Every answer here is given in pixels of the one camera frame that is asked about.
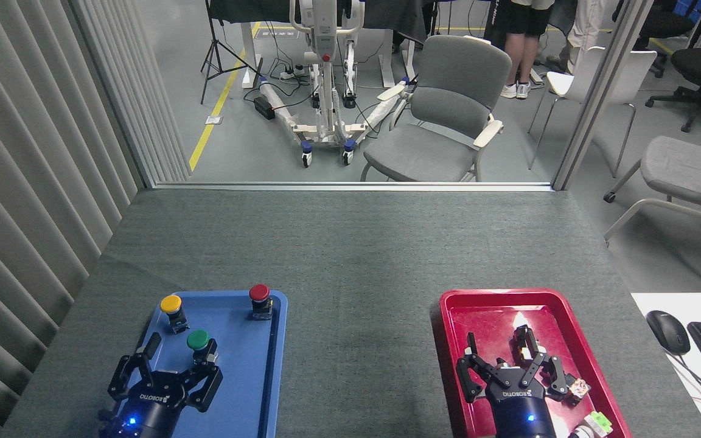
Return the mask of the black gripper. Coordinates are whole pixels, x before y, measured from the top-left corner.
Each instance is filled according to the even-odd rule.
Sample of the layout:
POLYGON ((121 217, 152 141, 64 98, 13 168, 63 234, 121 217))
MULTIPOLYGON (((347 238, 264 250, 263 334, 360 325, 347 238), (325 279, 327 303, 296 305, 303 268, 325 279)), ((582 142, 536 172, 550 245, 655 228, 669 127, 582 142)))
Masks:
POLYGON ((562 361, 549 355, 544 347, 519 346, 518 365, 521 367, 498 364, 490 374, 489 363, 478 355, 475 333, 469 332, 464 354, 456 361, 464 401, 472 404, 480 397, 489 400, 496 437, 556 437, 545 396, 554 400, 567 398, 562 361), (535 378, 540 367, 548 377, 546 390, 535 378), (471 372, 487 388, 476 382, 471 372))
POLYGON ((124 403, 116 414, 103 420, 100 437, 170 437, 184 406, 200 412, 209 409, 223 380, 217 355, 209 350, 194 351, 192 368, 182 374, 152 371, 150 360, 160 343, 161 335, 151 333, 145 346, 120 358, 108 394, 124 403), (141 380, 129 388, 134 369, 141 380))

